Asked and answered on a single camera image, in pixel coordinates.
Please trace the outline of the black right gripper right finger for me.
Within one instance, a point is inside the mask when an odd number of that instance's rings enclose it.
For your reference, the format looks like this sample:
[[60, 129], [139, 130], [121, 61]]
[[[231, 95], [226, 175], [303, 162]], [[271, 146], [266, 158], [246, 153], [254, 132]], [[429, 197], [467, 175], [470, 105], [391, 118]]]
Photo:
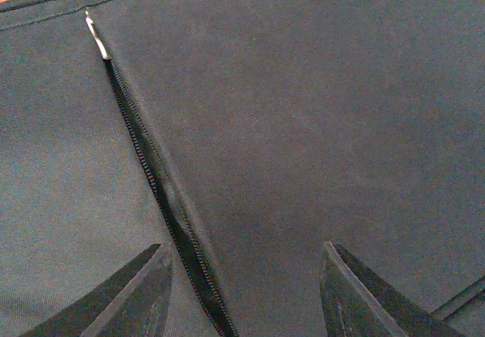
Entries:
[[343, 246], [324, 243], [321, 303], [329, 336], [460, 336]]

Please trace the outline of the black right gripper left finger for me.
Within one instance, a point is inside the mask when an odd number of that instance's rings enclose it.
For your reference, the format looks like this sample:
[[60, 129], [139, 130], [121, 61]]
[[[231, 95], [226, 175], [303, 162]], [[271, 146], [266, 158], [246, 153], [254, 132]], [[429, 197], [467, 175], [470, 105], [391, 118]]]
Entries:
[[24, 336], [163, 336], [171, 296], [171, 248], [153, 244], [87, 295]]

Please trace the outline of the black student bag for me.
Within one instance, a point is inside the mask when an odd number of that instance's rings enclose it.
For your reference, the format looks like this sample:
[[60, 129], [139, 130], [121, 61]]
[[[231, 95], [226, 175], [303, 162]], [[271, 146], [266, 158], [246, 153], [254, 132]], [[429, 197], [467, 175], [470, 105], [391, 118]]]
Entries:
[[484, 334], [484, 0], [1, 5], [1, 334], [153, 244], [163, 336], [329, 336], [324, 243]]

